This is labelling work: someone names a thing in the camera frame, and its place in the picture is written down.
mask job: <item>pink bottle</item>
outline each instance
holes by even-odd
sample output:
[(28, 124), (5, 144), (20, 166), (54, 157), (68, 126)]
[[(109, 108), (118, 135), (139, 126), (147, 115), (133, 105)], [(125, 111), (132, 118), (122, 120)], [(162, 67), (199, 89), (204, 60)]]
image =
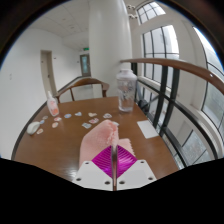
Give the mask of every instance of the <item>pink bottle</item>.
[(59, 109), (56, 100), (52, 97), (51, 92), (48, 91), (48, 99), (47, 99), (48, 109), (53, 117), (59, 114)]

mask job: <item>white paper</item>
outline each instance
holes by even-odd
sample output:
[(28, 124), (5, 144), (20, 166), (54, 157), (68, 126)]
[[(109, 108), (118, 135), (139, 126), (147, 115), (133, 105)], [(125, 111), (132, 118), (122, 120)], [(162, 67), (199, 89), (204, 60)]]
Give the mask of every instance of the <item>white paper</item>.
[(153, 138), (158, 136), (158, 133), (156, 132), (155, 128), (152, 126), (152, 124), (146, 120), (146, 121), (138, 121), (137, 122), (139, 128), (142, 131), (142, 134), (145, 136), (145, 138)]

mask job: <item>chair backrest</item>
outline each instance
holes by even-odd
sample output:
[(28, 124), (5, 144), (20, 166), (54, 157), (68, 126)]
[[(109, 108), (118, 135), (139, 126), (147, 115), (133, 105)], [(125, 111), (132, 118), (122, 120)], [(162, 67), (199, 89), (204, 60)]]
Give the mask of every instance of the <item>chair backrest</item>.
[(85, 85), (90, 85), (90, 84), (101, 84), (101, 87), (102, 87), (102, 95), (103, 97), (107, 97), (106, 96), (106, 92), (107, 90), (109, 89), (109, 84), (105, 83), (105, 82), (101, 82), (100, 80), (98, 79), (94, 79), (94, 78), (86, 78), (86, 79), (81, 79), (79, 80), (78, 82), (76, 82), (74, 85), (68, 87), (67, 89), (63, 90), (58, 96), (56, 96), (56, 98), (58, 99), (58, 103), (60, 103), (60, 96), (65, 93), (66, 91), (70, 90), (71, 92), (71, 96), (72, 96), (72, 100), (75, 101), (75, 98), (73, 96), (73, 92), (72, 92), (72, 89), (74, 87), (77, 87), (77, 86), (85, 86)]

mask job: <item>wooden table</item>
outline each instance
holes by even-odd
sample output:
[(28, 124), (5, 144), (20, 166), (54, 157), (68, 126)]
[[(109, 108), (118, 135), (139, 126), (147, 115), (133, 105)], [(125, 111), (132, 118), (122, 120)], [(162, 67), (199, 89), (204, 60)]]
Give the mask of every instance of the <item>wooden table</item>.
[[(145, 159), (157, 179), (178, 171), (177, 165), (160, 136), (145, 139), (137, 121), (147, 120), (140, 108), (135, 104), (133, 112), (121, 113), (118, 110), (118, 98), (107, 97), (99, 99), (81, 100), (59, 104), (59, 116), (57, 128), (52, 128), (52, 117), (45, 106), (35, 117), (34, 121), (41, 121), (44, 116), (49, 116), (41, 127), (41, 134), (27, 133), (22, 137), (18, 146), (15, 161), (31, 164), (52, 174), (72, 181), (79, 166), (79, 152), (82, 138), (90, 129), (82, 127), (91, 119), (88, 113), (97, 113), (99, 123), (104, 120), (103, 115), (110, 113), (111, 120), (119, 123), (119, 138), (129, 138), (137, 159)], [(71, 114), (71, 118), (64, 118), (65, 114)]]

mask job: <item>white wall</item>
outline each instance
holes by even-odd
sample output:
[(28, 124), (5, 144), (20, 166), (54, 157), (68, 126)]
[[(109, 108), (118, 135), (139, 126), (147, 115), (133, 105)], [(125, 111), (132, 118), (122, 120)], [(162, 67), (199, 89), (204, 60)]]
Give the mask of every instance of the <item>white wall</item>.
[[(157, 29), (161, 26), (173, 25), (177, 36), (180, 59), (197, 66), (207, 68), (204, 50), (200, 39), (192, 28), (193, 25), (185, 17), (173, 9), (159, 2), (157, 3), (164, 9), (166, 14), (154, 17), (141, 25), (139, 25), (137, 20), (130, 20), (133, 58), (144, 57), (142, 34), (149, 32), (150, 30)], [(138, 66), (138, 75), (145, 82), (158, 86), (156, 82), (143, 77), (143, 69), (140, 64)], [(203, 114), (203, 112), (201, 112), (205, 91), (206, 82), (204, 80), (187, 72), (180, 72), (177, 100), (191, 110), (191, 112), (193, 112), (203, 122), (205, 129), (210, 132), (211, 139), (214, 142), (219, 157), (222, 158), (224, 148), (220, 134), (210, 119)], [(189, 130), (182, 130), (185, 127), (184, 123), (187, 123), (198, 134), (208, 151), (211, 152), (207, 141), (200, 135), (197, 128), (192, 125), (188, 119), (182, 116), (181, 113), (174, 111), (169, 123), (169, 128), (175, 136), (178, 136), (179, 139), (186, 139), (189, 135)]]
[(62, 39), (55, 34), (27, 29), (18, 38), (0, 71), (2, 158), (11, 159), (13, 147), (23, 127), (47, 100), (41, 76), (41, 50), (52, 51), (57, 90), (81, 75), (80, 64), (77, 63), (78, 51), (64, 46)]

